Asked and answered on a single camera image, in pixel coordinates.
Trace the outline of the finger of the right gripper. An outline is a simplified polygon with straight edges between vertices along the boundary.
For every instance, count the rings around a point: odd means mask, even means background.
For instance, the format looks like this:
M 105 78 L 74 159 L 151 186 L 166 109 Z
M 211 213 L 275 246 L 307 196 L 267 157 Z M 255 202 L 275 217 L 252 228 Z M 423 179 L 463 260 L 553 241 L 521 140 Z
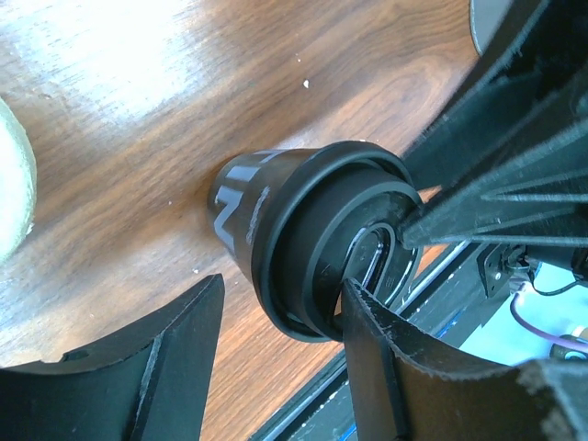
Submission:
M 414 186 L 462 177 L 586 61 L 586 2 L 512 1 L 486 50 L 404 154 Z
M 513 130 L 414 212 L 400 237 L 407 248 L 460 241 L 586 246 L 586 119 Z

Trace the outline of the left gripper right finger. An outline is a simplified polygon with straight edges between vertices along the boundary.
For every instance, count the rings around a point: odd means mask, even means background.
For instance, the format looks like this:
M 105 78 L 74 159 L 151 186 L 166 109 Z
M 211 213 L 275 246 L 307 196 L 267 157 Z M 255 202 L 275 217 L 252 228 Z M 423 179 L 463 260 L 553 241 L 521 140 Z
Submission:
M 361 440 L 584 440 L 587 364 L 514 367 L 462 352 L 386 309 L 357 281 L 342 292 Z

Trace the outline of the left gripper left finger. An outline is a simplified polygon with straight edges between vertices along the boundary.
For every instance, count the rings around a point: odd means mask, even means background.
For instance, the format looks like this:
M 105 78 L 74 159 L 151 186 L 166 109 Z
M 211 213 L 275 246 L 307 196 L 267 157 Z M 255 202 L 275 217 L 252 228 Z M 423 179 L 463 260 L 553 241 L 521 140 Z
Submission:
M 58 362 L 2 369 L 2 439 L 199 439 L 223 303 L 208 276 Z

